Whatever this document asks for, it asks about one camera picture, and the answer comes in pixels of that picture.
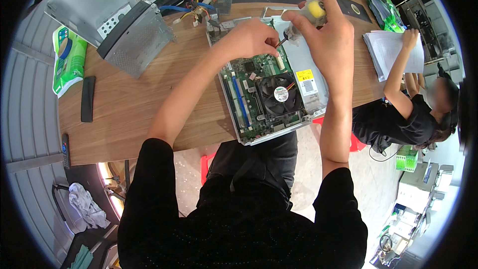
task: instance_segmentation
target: chip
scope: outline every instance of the chip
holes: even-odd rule
[[[244,63],[244,68],[246,69],[246,72],[253,72],[256,70],[256,67],[254,67],[254,62]]]

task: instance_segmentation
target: black smartphone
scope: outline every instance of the black smartphone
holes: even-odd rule
[[[83,123],[91,123],[93,121],[95,81],[95,76],[88,76],[83,79],[83,92],[81,94],[81,121]]]

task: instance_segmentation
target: motherboard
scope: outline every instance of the motherboard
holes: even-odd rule
[[[272,20],[265,23],[273,27]],[[223,22],[220,29],[210,28],[211,45],[234,26]],[[277,51],[279,57],[263,54],[230,61],[219,73],[243,143],[301,123],[306,115],[285,50],[279,46]]]

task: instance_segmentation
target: red stool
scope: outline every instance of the red stool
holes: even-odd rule
[[[206,182],[207,172],[209,171],[209,165],[207,164],[207,162],[210,159],[214,158],[215,155],[216,153],[213,153],[209,156],[201,157],[201,185],[204,185],[204,183]]]
[[[324,123],[324,117],[316,118],[315,120],[312,121],[314,124],[320,124],[321,126]],[[364,143],[361,143],[360,140],[355,137],[353,133],[350,134],[350,151],[351,152],[359,152],[361,151],[365,146],[367,146]]]

